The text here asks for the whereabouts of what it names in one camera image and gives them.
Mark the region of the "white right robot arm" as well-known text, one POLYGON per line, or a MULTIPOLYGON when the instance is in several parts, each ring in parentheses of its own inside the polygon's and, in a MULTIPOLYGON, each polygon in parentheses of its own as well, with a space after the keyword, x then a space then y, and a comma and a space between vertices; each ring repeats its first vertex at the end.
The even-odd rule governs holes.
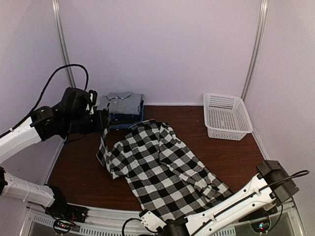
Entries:
POLYGON ((293 179, 308 173, 289 175, 275 160, 262 161, 256 170, 257 174, 237 193, 206 211, 169 221, 162 235, 211 236, 250 213, 262 217, 271 206, 279 206, 297 193, 299 188, 293 179))

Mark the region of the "black white plaid shirt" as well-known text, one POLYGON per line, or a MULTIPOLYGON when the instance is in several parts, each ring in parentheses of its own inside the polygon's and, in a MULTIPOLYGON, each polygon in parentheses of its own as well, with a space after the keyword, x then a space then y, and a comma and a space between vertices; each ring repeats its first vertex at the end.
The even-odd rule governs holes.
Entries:
POLYGON ((141 208, 162 220, 203 212, 233 194, 167 123, 133 125, 112 148, 107 133, 101 134, 99 162, 112 178, 124 177, 141 208))

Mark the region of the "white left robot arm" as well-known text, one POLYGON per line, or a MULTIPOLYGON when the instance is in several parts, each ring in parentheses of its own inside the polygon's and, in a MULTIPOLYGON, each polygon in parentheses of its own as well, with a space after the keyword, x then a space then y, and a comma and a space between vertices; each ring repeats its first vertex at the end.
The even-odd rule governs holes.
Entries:
POLYGON ((55 218, 73 217, 62 191, 45 183, 62 144, 77 144, 109 127, 107 110, 96 108, 97 92, 68 87, 52 106, 36 106, 0 136, 2 203, 32 203, 55 218))

